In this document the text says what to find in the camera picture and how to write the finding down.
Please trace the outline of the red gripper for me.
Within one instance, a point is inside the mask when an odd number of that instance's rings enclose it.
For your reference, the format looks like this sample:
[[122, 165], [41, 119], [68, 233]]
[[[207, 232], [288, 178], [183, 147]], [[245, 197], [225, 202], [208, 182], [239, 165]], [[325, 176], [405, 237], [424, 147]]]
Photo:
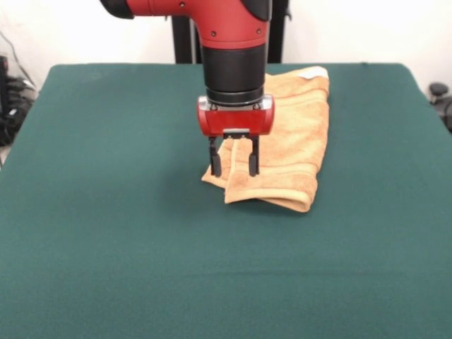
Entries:
[[273, 127], [275, 100], [264, 95], [260, 102], [241, 107], [224, 107], [213, 104], [206, 96], [197, 102], [197, 118], [204, 136], [209, 137], [210, 173], [220, 177], [222, 166], [216, 147], [216, 137], [227, 134], [250, 135], [249, 175], [259, 174], [259, 136], [268, 135]]

